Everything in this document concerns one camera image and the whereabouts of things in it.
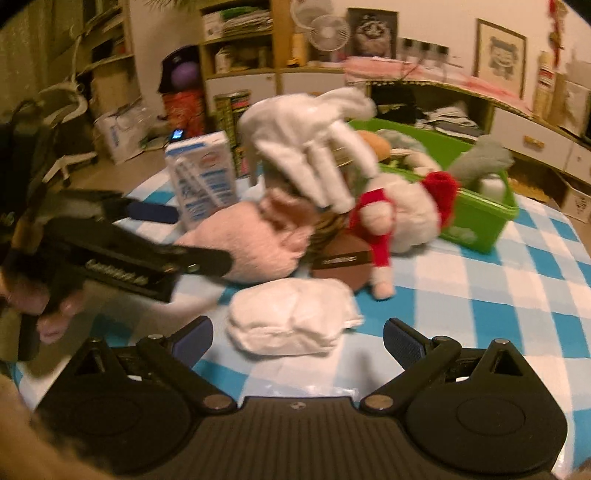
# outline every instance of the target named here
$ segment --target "white wall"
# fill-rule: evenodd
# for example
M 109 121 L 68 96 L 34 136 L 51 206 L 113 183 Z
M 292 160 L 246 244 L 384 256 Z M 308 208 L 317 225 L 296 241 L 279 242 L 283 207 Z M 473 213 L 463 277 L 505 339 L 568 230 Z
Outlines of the white wall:
M 476 19 L 481 18 L 527 37 L 526 102 L 531 104 L 541 50 L 551 51 L 552 22 L 547 0 L 332 0 L 337 15 L 347 7 L 398 11 L 398 36 L 448 46 L 452 63 L 472 72 Z M 591 61 L 591 27 L 572 9 L 565 21 L 562 67 L 576 49 L 579 60 Z
M 157 114 L 164 113 L 158 85 L 162 60 L 180 47 L 197 43 L 195 14 L 171 8 L 158 9 L 147 0 L 129 0 L 135 68 L 139 89 L 147 105 Z

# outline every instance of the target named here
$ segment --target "blue and white tablecloth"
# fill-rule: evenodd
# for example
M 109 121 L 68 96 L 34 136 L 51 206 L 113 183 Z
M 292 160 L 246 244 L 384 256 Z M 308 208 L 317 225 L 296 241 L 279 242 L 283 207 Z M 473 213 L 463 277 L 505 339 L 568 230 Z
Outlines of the blue and white tablecloth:
M 131 196 L 174 204 L 165 171 Z M 87 310 L 64 339 L 43 348 L 35 361 L 18 364 L 13 373 L 34 407 L 88 335 L 104 336 L 113 346 L 133 344 L 150 333 L 168 335 L 206 314 L 215 339 L 194 369 L 239 402 L 249 395 L 351 395 L 359 400 L 402 371 L 381 338 L 384 322 L 396 316 L 429 338 L 449 335 L 466 347 L 510 339 L 566 413 L 569 435 L 555 468 L 565 476 L 591 456 L 591 259 L 560 212 L 518 200 L 518 219 L 507 224 L 489 255 L 438 239 L 416 256 L 394 258 L 395 297 L 377 302 L 360 292 L 356 298 L 364 325 L 346 332 L 328 355 L 244 355 L 225 334 L 237 287 L 186 275 L 170 304 L 89 285 Z M 122 224 L 160 242 L 173 242 L 182 233 L 178 225 Z

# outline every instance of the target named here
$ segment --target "pink plush toy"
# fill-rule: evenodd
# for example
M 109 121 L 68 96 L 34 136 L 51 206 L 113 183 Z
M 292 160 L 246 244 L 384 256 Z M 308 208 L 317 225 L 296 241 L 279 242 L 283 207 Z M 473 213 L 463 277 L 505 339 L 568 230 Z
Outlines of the pink plush toy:
M 404 253 L 437 238 L 452 219 L 458 188 L 443 171 L 416 183 L 391 173 L 370 180 L 351 211 L 349 228 L 372 249 L 374 268 L 369 281 L 375 299 L 394 295 L 390 253 Z
M 270 189 L 259 204 L 239 202 L 220 210 L 177 243 L 227 250 L 234 264 L 225 279 L 262 283 L 285 278 L 297 268 L 317 221 L 310 202 Z

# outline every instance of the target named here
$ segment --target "picture frame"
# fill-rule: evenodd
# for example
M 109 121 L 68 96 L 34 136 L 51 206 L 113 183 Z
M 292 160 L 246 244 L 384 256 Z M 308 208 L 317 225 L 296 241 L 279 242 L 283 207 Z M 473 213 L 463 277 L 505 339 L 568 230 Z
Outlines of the picture frame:
M 348 8 L 351 29 L 348 55 L 396 58 L 398 12 L 370 8 Z
M 523 98 L 527 68 L 527 38 L 486 20 L 476 21 L 474 77 Z

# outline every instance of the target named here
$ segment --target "white fan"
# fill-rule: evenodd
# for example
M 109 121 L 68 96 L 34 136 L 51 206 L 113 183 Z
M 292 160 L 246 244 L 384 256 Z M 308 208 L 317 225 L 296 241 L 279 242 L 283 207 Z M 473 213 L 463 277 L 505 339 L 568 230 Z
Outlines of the white fan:
M 307 31 L 312 22 L 333 12 L 330 0 L 291 0 L 291 17 L 300 30 Z
M 308 39 L 314 48 L 320 51 L 336 51 L 349 41 L 351 30 L 342 17 L 321 15 L 315 18 L 308 30 Z

